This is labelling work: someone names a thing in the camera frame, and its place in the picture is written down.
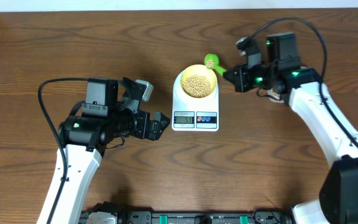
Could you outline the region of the green plastic scoop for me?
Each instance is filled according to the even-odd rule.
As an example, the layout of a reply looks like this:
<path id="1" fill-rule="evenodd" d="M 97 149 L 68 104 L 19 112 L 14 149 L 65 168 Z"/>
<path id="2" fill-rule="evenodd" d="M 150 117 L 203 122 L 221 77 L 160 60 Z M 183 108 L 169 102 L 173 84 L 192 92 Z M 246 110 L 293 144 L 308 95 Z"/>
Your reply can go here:
<path id="1" fill-rule="evenodd" d="M 216 54 L 207 54 L 204 58 L 204 65 L 207 69 L 215 70 L 220 76 L 226 72 L 226 69 L 219 65 L 219 57 Z"/>

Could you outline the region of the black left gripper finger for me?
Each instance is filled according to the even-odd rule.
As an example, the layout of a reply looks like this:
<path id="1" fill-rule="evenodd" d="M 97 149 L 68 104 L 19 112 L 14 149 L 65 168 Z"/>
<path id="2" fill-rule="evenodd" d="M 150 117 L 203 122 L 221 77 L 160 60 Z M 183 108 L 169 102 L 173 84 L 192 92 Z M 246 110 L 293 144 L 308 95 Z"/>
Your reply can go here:
<path id="1" fill-rule="evenodd" d="M 166 125 L 152 124 L 149 129 L 149 139 L 151 141 L 159 140 L 166 128 Z"/>
<path id="2" fill-rule="evenodd" d="M 170 118 L 156 111 L 152 122 L 155 130 L 164 131 L 170 125 Z"/>

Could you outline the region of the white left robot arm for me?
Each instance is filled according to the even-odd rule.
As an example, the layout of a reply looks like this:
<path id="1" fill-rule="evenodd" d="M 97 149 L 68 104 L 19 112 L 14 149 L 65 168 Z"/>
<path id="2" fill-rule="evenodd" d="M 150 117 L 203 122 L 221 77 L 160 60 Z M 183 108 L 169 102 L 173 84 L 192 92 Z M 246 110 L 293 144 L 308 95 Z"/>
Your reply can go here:
<path id="1" fill-rule="evenodd" d="M 38 89 L 42 113 L 58 144 L 54 175 L 38 223 L 78 223 L 91 180 L 108 145 L 129 136 L 156 141 L 170 124 L 160 112 L 140 110 L 153 86 L 143 80 L 87 78 L 86 98 L 77 102 L 68 117 L 55 127 Z"/>

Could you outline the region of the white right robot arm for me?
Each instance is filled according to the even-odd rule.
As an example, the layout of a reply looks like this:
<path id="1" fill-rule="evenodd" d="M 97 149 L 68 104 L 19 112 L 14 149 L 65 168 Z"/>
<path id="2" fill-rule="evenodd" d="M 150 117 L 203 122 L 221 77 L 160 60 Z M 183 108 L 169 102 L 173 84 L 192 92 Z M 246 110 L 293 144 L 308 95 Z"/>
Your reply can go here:
<path id="1" fill-rule="evenodd" d="M 272 101 L 289 106 L 307 125 L 329 166 L 318 199 L 295 205 L 293 223 L 358 223 L 358 132 L 331 98 L 318 72 L 301 64 L 291 32 L 267 36 L 268 63 L 256 41 L 236 43 L 247 58 L 223 73 L 236 92 L 267 90 Z"/>

